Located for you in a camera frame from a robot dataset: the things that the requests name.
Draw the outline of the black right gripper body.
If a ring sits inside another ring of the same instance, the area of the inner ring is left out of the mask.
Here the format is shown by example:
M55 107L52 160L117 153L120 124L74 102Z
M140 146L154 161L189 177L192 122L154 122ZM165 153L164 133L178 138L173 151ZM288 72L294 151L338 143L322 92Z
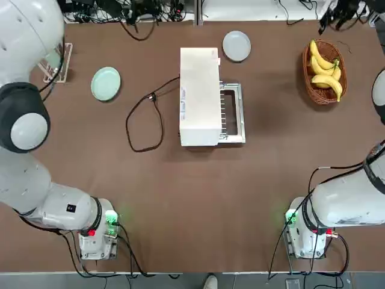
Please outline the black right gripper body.
M359 9L360 0L332 1L329 9L335 13L355 13Z

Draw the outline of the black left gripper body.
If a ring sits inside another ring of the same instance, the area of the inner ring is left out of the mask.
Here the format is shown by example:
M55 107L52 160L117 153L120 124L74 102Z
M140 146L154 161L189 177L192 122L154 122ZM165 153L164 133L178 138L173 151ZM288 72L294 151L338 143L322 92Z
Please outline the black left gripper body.
M127 25L135 25L140 21L141 1L131 1L125 5L125 21Z

